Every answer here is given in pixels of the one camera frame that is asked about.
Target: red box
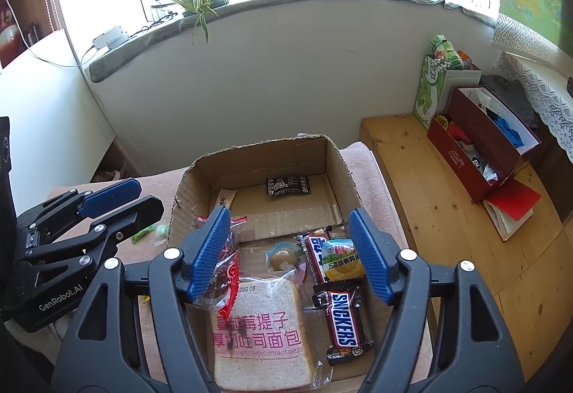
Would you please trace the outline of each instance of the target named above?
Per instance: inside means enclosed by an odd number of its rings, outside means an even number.
[[[515,148],[512,145],[497,125],[476,105],[475,101],[479,98],[487,100],[491,104],[490,108],[505,118],[509,127],[519,133],[524,146]],[[428,139],[452,167],[474,202],[502,185],[518,165],[531,157],[535,147],[540,144],[539,138],[518,116],[484,86],[454,88],[446,114],[468,135],[497,172],[497,181],[487,182],[464,150],[435,118],[432,119]]]

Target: blue cloth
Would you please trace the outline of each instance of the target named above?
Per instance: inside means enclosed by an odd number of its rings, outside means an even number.
[[[505,118],[501,118],[495,112],[486,109],[488,117],[492,119],[492,121],[496,124],[496,126],[501,130],[501,132],[506,136],[507,139],[511,142],[514,147],[521,147],[523,146],[523,141],[521,141],[521,137],[519,133],[515,130],[509,128],[509,125],[505,121]]]

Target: red notebook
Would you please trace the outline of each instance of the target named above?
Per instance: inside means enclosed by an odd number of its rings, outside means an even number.
[[[502,240],[506,241],[533,215],[533,207],[540,198],[541,194],[509,178],[483,199],[483,205]]]

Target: snickers wrapper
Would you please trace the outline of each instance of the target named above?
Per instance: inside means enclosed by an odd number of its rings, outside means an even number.
[[[346,280],[325,283],[314,287],[318,292],[314,295],[326,314],[331,346],[327,351],[330,365],[353,361],[372,346],[373,341],[367,341],[362,327],[358,307],[361,303],[361,280]]]

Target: window sill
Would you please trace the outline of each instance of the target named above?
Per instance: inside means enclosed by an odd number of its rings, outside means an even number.
[[[217,16],[209,15],[207,17],[207,22],[212,22],[247,10],[255,10],[262,7],[300,1],[302,0],[231,0],[226,6],[216,9]],[[446,2],[445,0],[408,1],[421,5],[442,5],[446,9],[459,8],[462,9],[466,15],[478,19],[492,28],[495,27],[496,19],[492,16],[493,13],[488,11],[465,8],[460,5]],[[122,44],[113,51],[106,52],[90,64],[90,78],[92,82],[99,83],[103,81],[110,75],[114,74],[126,63],[133,60],[137,55],[144,52],[145,49],[148,49],[153,44],[181,33],[185,28],[193,28],[195,26],[195,22],[196,19],[194,16],[168,21],[165,24],[155,26],[148,31],[138,34],[136,37]]]

